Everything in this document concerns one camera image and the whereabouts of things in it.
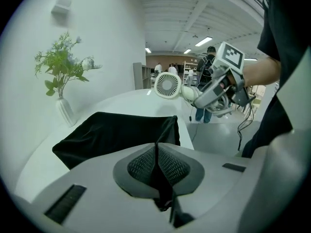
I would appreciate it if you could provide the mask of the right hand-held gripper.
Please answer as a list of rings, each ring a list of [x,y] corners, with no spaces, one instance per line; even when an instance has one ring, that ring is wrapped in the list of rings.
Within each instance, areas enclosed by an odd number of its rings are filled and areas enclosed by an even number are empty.
[[[252,101],[247,93],[243,74],[245,54],[235,46],[223,42],[209,68],[212,80],[193,87],[197,97],[193,106],[206,109],[216,117],[232,114],[229,101],[245,107]]]

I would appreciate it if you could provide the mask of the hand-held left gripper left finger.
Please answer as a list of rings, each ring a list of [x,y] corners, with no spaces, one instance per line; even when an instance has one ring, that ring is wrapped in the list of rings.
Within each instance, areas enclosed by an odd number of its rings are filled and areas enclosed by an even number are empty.
[[[153,187],[155,144],[134,146],[119,153],[123,156],[113,167],[116,184],[134,198],[158,199],[159,191]]]

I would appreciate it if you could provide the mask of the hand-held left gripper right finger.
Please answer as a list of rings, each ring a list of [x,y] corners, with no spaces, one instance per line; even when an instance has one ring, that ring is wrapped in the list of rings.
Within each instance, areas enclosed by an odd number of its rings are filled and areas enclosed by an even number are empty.
[[[194,151],[169,143],[159,143],[157,151],[158,167],[173,192],[178,196],[193,193],[205,176],[203,165],[194,159]]]

